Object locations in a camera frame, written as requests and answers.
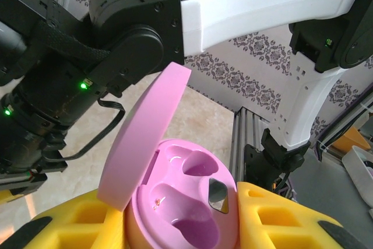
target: wallpaper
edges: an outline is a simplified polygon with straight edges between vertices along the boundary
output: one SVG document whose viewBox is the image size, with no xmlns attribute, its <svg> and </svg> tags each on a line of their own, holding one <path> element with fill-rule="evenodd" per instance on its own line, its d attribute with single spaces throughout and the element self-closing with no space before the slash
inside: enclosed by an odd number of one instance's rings
<svg viewBox="0 0 373 249">
<path fill-rule="evenodd" d="M 89 0 L 70 0 L 69 11 L 81 18 Z M 287 26 L 248 34 L 223 42 L 205 53 L 185 59 L 192 69 L 189 87 L 231 111 L 242 106 L 271 121 L 282 94 L 291 87 Z M 318 136 L 373 82 L 373 58 L 346 71 L 330 91 L 312 126 Z"/>
</svg>

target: open lid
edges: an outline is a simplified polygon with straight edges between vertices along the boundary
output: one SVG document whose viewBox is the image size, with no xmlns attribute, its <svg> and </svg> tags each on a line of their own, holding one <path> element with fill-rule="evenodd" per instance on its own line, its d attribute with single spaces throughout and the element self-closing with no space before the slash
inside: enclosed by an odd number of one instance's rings
<svg viewBox="0 0 373 249">
<path fill-rule="evenodd" d="M 187 86 L 191 70 L 174 62 L 129 112 L 111 147 L 97 197 L 123 211 L 142 182 Z"/>
</svg>

